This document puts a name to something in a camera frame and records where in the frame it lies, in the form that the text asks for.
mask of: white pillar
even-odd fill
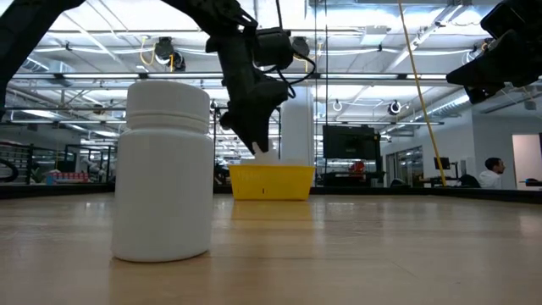
[[[286,162],[314,166],[314,101],[309,86],[299,86],[296,98],[282,103],[280,158]]]

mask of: black robotic arm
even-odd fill
[[[0,118],[6,87],[57,17],[85,0],[14,0],[0,18]],[[285,69],[293,61],[290,33],[257,30],[258,23],[236,0],[163,0],[193,18],[210,35],[206,51],[217,52],[228,89],[228,112],[220,123],[251,150],[268,150],[271,113],[288,99],[288,83],[266,76],[256,66]]]

